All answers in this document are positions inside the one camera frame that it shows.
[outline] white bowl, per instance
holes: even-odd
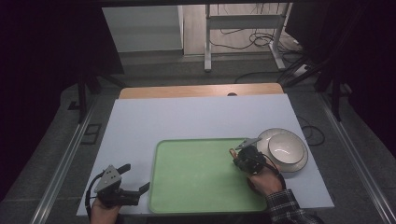
[[[269,129],[262,132],[257,149],[266,155],[281,172],[296,172],[306,165],[308,152],[303,140],[285,129]]]

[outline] gray floor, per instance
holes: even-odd
[[[260,55],[217,56],[213,59],[212,72],[204,72],[202,56],[186,57],[180,52],[156,52],[122,54],[125,75],[114,77],[133,87],[230,84],[247,73],[252,74],[238,80],[238,83],[276,82],[280,73],[269,53]],[[326,223],[383,223],[370,194],[352,165],[346,149],[336,134],[325,109],[321,95],[314,91],[315,77],[311,77],[293,88],[285,89],[295,114],[302,126],[311,125],[324,132],[325,142],[310,147],[332,196],[335,207],[308,211],[316,213]],[[120,88],[100,78],[102,92],[88,94],[93,105],[90,124],[102,124],[94,145],[79,145],[76,155],[64,179],[56,200],[49,208],[47,223],[88,223],[85,217],[77,217],[78,204],[84,194],[91,169],[105,133],[106,123]],[[76,86],[63,92],[61,106],[48,132],[43,137],[32,159],[15,182],[7,197],[0,203],[1,223],[28,223],[52,179],[61,157],[78,128],[78,111],[68,110],[70,103],[78,100]],[[380,188],[396,206],[396,162],[384,145],[364,124],[348,104],[347,97],[341,100],[341,117],[352,142],[369,167]],[[307,134],[308,143],[320,141],[321,136],[313,132]],[[85,135],[81,141],[90,142]],[[127,217],[133,223],[145,223],[144,217]]]

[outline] white tabletop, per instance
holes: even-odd
[[[117,100],[86,189],[109,164],[131,163],[121,187],[138,190],[150,181],[155,147],[162,140],[255,138],[271,128],[296,133],[306,144],[287,94]],[[284,176],[302,208],[334,207],[309,148],[305,168]],[[148,204],[147,192],[138,206],[123,206],[120,212],[152,215]],[[77,215],[86,216],[83,201]]]

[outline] human hand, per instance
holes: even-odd
[[[262,168],[262,170],[256,175],[249,175],[248,178],[256,187],[260,193],[264,195],[270,195],[276,192],[282,191],[282,184],[279,178],[267,167]]]
[[[106,207],[96,198],[92,204],[91,224],[114,224],[121,209],[120,205]]]

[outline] metal frame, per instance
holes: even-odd
[[[332,124],[333,129],[337,133],[341,143],[344,146],[344,150],[348,155],[352,165],[355,168],[356,173],[361,178],[361,183],[366,188],[369,196],[371,197],[375,208],[377,209],[378,214],[381,216],[384,223],[392,224],[396,223],[396,216],[394,215],[392,208],[383,193],[382,189],[377,184],[377,181],[370,173],[369,168],[365,165],[363,159],[361,158],[361,154],[356,149],[352,140],[347,133],[347,130],[344,128],[344,125],[341,121],[337,119],[337,117],[332,113],[331,105],[325,96],[325,93],[322,93],[319,97],[319,100],[322,102],[322,107],[326,112],[329,121]]]
[[[44,192],[44,195],[41,198],[41,201],[38,204],[38,207],[35,210],[32,219],[30,220],[31,224],[45,223],[47,221],[47,218],[50,214],[50,210],[53,204],[55,203],[59,190],[61,189],[64,179],[66,178],[66,174],[69,170],[69,167],[77,152],[82,136],[84,135],[88,123],[90,122],[93,113],[93,108],[96,105],[97,98],[98,96],[95,95],[92,100],[87,116],[85,116],[82,123],[78,125],[73,135],[73,138],[70,141],[66,152],[64,153],[64,156],[62,157],[58,167],[56,168],[56,171],[54,172],[52,179],[49,182],[49,185],[47,186],[47,189]]]
[[[210,5],[205,6],[206,34],[205,34],[205,71],[212,69],[212,54],[210,45],[210,31],[219,29],[276,29],[274,41],[270,42],[270,50],[274,56],[277,68],[286,69],[282,57],[279,55],[277,45],[280,34],[285,24],[286,14],[289,10],[287,3],[280,15],[237,15],[237,16],[210,16]]]

